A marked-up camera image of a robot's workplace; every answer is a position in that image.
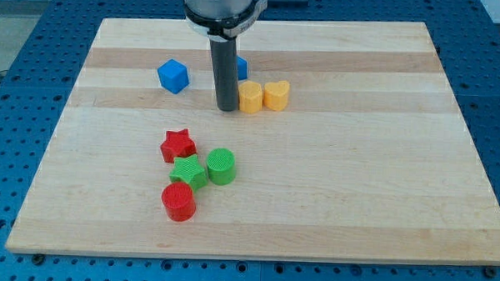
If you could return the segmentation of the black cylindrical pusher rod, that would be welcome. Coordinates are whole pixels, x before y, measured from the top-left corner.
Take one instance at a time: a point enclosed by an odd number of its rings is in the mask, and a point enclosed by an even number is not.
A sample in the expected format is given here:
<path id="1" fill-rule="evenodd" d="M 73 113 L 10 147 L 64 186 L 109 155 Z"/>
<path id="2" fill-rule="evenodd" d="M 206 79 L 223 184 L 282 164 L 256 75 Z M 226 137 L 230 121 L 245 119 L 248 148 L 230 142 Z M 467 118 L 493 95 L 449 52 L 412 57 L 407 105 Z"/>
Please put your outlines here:
<path id="1" fill-rule="evenodd" d="M 210 42 L 217 107 L 232 112 L 238 108 L 238 65 L 236 39 Z"/>

